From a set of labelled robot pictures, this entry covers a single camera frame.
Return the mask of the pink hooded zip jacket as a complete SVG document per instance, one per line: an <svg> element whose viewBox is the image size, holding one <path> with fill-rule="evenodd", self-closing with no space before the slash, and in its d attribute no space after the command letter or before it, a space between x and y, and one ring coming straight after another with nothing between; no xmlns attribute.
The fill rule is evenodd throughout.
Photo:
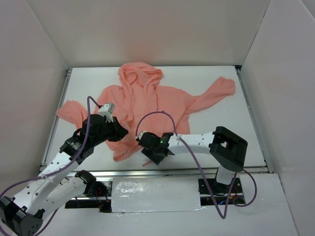
<svg viewBox="0 0 315 236"><path fill-rule="evenodd" d="M106 87L97 103L115 105L113 115L128 130L119 142L107 142L113 160L120 162L141 149L135 140L137 127L161 136L174 129L189 134L189 115L210 108L235 93L235 82L219 77L201 95L160 85L162 71L142 62L122 65L118 70L121 85Z"/></svg>

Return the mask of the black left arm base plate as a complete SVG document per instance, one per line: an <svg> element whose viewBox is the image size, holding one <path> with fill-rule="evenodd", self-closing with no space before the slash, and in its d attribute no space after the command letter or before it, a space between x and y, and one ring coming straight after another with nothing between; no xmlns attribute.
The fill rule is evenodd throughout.
<svg viewBox="0 0 315 236"><path fill-rule="evenodd" d="M106 181L93 181L87 183L84 192L82 193L86 197L109 197L111 196L112 182Z"/></svg>

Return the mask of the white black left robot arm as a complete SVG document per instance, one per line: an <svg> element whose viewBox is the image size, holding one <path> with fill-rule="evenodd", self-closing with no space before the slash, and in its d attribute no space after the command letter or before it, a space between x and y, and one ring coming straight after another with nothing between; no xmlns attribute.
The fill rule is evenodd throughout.
<svg viewBox="0 0 315 236"><path fill-rule="evenodd" d="M116 117L90 115L38 177L29 180L27 186L11 198L1 194L2 223L18 236L36 236L41 232L43 221L71 198L94 197L98 190L107 194L106 186L88 171L79 171L70 179L66 177L93 154L96 146L105 141L120 141L127 134Z"/></svg>

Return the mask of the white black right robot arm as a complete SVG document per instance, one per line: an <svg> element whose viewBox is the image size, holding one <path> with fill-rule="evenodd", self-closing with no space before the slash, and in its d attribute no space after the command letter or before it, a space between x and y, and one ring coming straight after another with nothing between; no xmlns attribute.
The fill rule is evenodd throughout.
<svg viewBox="0 0 315 236"><path fill-rule="evenodd" d="M244 168L248 142L229 129L218 126L214 132L202 134L163 133L142 131L136 136L142 153L156 165L170 156L182 153L210 154L219 163L214 187L226 192L236 173Z"/></svg>

